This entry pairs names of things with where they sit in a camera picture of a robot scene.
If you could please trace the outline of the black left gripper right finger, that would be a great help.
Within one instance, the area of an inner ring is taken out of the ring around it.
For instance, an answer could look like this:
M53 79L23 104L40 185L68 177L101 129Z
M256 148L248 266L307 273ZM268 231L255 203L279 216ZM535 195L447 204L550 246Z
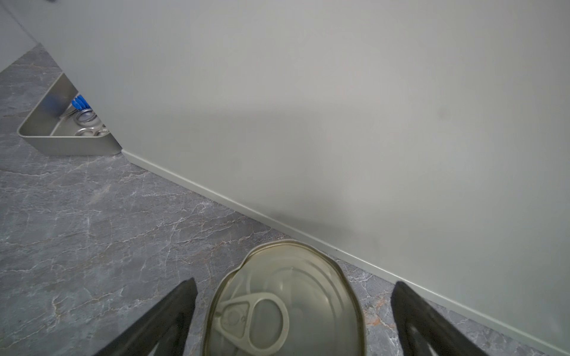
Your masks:
M406 283L395 284L390 305L404 355L484 355Z

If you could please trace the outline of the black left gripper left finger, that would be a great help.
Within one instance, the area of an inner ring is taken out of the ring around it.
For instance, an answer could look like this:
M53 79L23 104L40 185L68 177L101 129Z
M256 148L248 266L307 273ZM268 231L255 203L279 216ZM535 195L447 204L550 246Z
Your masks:
M194 278L184 280L98 355L182 355L198 295Z

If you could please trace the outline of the dark chopped tomatoes can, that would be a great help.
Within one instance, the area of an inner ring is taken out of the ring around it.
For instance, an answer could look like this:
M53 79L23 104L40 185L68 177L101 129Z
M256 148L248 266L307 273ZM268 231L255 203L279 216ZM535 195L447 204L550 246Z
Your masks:
M212 298L202 355L365 355L356 293L340 266L295 240L260 245Z

